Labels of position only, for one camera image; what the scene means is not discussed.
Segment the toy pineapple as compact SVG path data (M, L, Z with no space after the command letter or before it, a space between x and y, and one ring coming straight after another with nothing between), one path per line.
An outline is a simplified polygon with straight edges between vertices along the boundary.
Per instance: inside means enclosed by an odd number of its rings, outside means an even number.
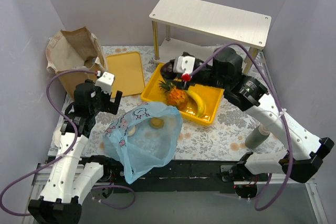
M163 91L166 104L184 110L188 104L188 95L184 90L178 89L171 81L160 80L160 89Z

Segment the yellow banana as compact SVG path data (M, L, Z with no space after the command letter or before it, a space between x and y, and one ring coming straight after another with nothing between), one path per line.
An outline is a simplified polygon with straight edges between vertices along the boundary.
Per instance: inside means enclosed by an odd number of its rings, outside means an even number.
M204 100L194 91L187 90L186 93L195 101L197 104L197 114L198 118L202 118L206 113L206 104Z

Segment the blue plastic grocery bag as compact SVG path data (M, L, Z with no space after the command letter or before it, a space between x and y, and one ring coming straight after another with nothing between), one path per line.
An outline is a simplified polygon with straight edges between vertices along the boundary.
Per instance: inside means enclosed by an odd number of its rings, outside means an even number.
M151 118L164 120L164 126L154 129ZM147 102L114 120L104 131L104 152L124 167L128 184L151 169L167 165L174 157L183 119L174 106L162 102ZM136 126L133 136L127 128Z

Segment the dark brown chocolate bun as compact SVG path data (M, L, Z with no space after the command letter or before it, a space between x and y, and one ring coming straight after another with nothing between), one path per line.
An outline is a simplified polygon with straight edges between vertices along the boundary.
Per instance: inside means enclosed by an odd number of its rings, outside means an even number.
M164 72L164 65L160 69L160 74L163 78L163 80L161 80L161 83L168 83L170 81L173 81L174 79L180 79L181 80L181 74L180 73L165 73Z

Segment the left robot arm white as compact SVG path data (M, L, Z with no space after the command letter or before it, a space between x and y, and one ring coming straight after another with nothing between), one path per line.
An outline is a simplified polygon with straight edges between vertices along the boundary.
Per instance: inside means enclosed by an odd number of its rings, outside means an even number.
M38 223L78 223L82 202L97 181L106 182L112 170L108 158L93 156L76 175L82 151L99 112L117 114L122 92L111 102L114 77L103 76L93 82L87 79L76 86L74 101L65 109L59 130L59 146L45 187L38 199L31 200L28 211Z

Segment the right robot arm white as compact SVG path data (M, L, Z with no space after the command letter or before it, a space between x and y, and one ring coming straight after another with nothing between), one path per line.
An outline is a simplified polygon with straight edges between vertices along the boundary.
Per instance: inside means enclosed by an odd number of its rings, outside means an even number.
M195 84L223 89L230 104L257 120L286 148L273 154L247 153L226 172L227 177L248 181L259 174L284 173L296 182L307 182L321 167L334 141L301 126L281 108L270 88L243 74L242 64L242 57L233 48L222 47L206 61L184 52L165 63L160 74L181 91Z

